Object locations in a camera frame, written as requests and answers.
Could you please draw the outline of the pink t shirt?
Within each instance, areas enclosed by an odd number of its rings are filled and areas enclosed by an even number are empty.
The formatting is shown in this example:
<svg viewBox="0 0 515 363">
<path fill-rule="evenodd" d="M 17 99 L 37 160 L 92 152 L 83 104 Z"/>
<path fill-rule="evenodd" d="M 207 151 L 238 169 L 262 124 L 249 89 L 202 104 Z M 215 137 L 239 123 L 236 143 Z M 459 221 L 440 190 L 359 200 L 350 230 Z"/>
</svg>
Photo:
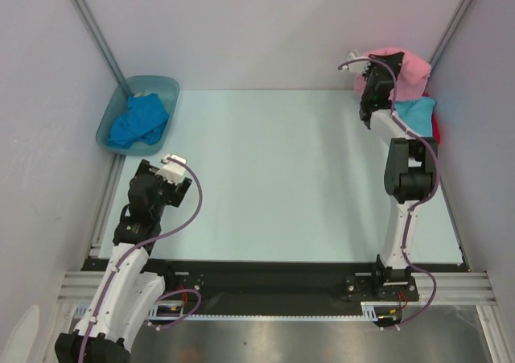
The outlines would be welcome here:
<svg viewBox="0 0 515 363">
<path fill-rule="evenodd" d="M 364 52 L 362 56 L 387 56 L 404 54 L 401 70 L 397 77 L 396 101 L 412 101 L 422 97 L 431 74 L 431 66 L 422 57 L 400 47 L 384 47 Z"/>
</svg>

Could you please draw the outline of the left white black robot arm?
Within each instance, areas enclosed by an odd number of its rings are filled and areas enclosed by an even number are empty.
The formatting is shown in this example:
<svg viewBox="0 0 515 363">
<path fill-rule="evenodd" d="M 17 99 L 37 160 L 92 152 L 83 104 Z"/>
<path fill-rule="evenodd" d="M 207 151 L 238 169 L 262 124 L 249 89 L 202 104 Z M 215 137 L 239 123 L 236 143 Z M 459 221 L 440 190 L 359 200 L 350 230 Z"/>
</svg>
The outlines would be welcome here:
<svg viewBox="0 0 515 363">
<path fill-rule="evenodd" d="M 134 339 L 155 302 L 176 293 L 170 262 L 150 260 L 167 206 L 179 207 L 192 177 L 187 162 L 164 155 L 161 167 L 142 160 L 130 180 L 128 202 L 113 235 L 101 282 L 75 329 L 55 343 L 59 362 L 128 362 Z"/>
</svg>

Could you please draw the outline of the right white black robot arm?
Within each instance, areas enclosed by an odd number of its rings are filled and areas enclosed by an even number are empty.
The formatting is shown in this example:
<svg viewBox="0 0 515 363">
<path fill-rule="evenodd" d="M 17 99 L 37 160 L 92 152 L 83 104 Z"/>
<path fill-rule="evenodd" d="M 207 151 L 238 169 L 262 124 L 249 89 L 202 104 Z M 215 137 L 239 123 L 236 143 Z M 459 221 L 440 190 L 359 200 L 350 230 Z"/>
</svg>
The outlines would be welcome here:
<svg viewBox="0 0 515 363">
<path fill-rule="evenodd" d="M 439 183 L 435 139 L 417 135 L 393 108 L 403 60 L 403 52 L 371 54 L 361 74 L 365 88 L 360 119 L 389 146 L 383 178 L 390 197 L 389 224 L 371 278 L 372 292 L 379 299 L 391 299 L 400 288 L 414 284 L 410 251 L 415 224 L 422 204 L 434 196 Z"/>
</svg>

